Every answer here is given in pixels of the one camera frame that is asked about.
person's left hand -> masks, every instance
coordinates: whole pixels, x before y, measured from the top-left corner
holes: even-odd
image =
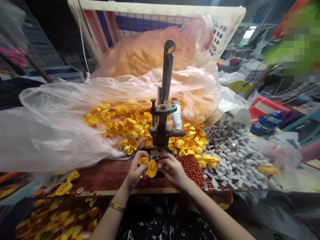
[[[138,151],[134,156],[127,177],[122,184],[129,192],[132,192],[135,186],[139,183],[141,174],[148,168],[147,163],[139,167],[140,157],[149,157],[149,154],[146,151]]]

metal spring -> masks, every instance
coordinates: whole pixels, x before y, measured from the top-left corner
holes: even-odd
[[[174,59],[174,55],[172,53],[167,53],[163,55],[162,92],[161,92],[162,101],[167,101],[169,99],[173,59]]]

pile of gray pieces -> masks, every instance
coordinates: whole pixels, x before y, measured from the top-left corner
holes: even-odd
[[[227,185],[237,190],[245,186],[249,189],[267,189],[267,177],[256,170],[256,166],[272,166],[269,159],[259,152],[257,143],[248,136],[249,126],[235,122],[229,112],[206,129],[207,148],[203,154],[217,156],[221,162],[216,168],[207,166],[202,173],[211,182],[214,190]]]

wire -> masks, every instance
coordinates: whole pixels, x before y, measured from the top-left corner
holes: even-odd
[[[314,89],[316,89],[316,88],[318,88],[318,87],[319,87],[319,86],[316,86],[315,88],[310,89],[308,92],[311,92],[312,90],[314,90]],[[301,93],[298,97],[295,97],[295,98],[289,100],[288,102],[291,102],[292,100],[299,98],[302,94],[306,94],[306,93],[308,93],[308,92]],[[286,99],[288,99],[288,98],[282,99],[282,100],[277,101],[277,102],[282,102],[282,101],[284,101],[284,100],[286,100]]]
[[[88,70],[88,73],[89,72],[89,67],[88,67],[88,63],[87,63],[87,58],[86,58],[86,53],[84,51],[84,43],[83,43],[83,36],[82,36],[82,30],[81,30],[81,23],[80,23],[80,17],[79,17],[79,13],[78,13],[78,9],[76,7],[76,3],[73,1],[73,4],[74,4],[74,8],[76,9],[76,12],[77,12],[77,16],[78,16],[78,21],[79,21],[79,28],[80,28],[80,35],[81,35],[81,43],[82,43],[82,50],[83,50],[83,56],[84,56],[84,60],[86,62],[86,65],[87,65],[87,70]]]
[[[249,107],[249,108],[248,108],[248,110],[249,110],[249,109],[251,109],[251,108],[253,108],[253,107],[255,107],[259,102],[257,102],[254,106]]]
[[[264,93],[263,91],[261,91],[263,94],[265,94],[265,95],[268,95],[268,96],[275,96],[276,94],[277,94],[277,91],[279,90],[279,87],[280,87],[280,85],[283,83],[283,77],[282,77],[282,80],[281,80],[281,82],[280,82],[280,84],[279,84],[279,86],[277,87],[277,90],[274,92],[274,94],[267,94],[267,93]]]
[[[253,75],[253,77],[251,78],[251,80],[250,80],[249,82],[247,82],[246,84],[244,84],[242,87],[247,86],[247,85],[254,79],[254,76],[256,75],[256,73],[257,73],[257,71],[258,71],[258,68],[261,66],[262,63],[263,63],[263,62],[261,62],[261,63],[259,64],[259,66],[257,67],[257,69],[256,69],[256,71],[254,72],[254,75]]]
[[[273,99],[275,99],[275,98],[278,98],[278,97],[279,97],[280,95],[282,95],[282,94],[285,94],[285,93],[288,93],[288,92],[293,91],[294,89],[298,88],[300,85],[302,85],[302,83],[298,83],[298,84],[290,87],[288,90],[286,90],[286,91],[284,91],[284,92],[282,92],[282,93],[280,93],[280,94],[278,94],[278,95],[276,95],[276,96],[273,95],[273,96],[275,96],[275,97],[274,97],[274,98],[271,98],[271,100],[273,100]]]

gold bracelet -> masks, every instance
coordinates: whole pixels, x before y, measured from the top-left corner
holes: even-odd
[[[124,211],[126,210],[125,207],[122,207],[122,206],[120,206],[120,205],[118,205],[118,204],[116,204],[116,203],[114,203],[114,202],[112,202],[112,201],[109,202],[109,207],[112,207],[112,208],[114,208],[115,210],[118,210],[118,211],[120,211],[120,212],[124,212]]]

